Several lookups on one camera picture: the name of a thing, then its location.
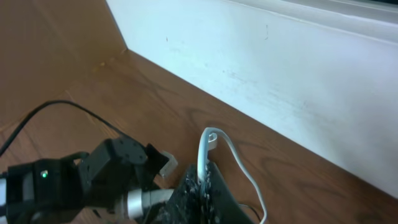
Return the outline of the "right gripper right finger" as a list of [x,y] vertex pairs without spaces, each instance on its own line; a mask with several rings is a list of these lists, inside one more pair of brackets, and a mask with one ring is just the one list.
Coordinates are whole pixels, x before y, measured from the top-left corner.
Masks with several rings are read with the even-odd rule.
[[208,224],[253,224],[238,202],[214,162],[207,165],[206,187],[201,194],[203,222]]

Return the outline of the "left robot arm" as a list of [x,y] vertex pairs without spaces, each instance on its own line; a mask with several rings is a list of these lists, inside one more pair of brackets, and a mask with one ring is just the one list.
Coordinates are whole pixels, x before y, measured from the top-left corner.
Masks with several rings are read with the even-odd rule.
[[84,208],[138,220],[169,160],[150,144],[116,138],[91,153],[9,167],[1,175],[1,223],[70,223]]

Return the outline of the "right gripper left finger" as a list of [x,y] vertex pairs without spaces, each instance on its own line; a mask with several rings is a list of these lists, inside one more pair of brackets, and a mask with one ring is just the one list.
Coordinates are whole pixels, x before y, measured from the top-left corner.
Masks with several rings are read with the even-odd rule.
[[159,210],[155,223],[200,224],[200,185],[197,182],[197,167],[190,165],[167,203]]

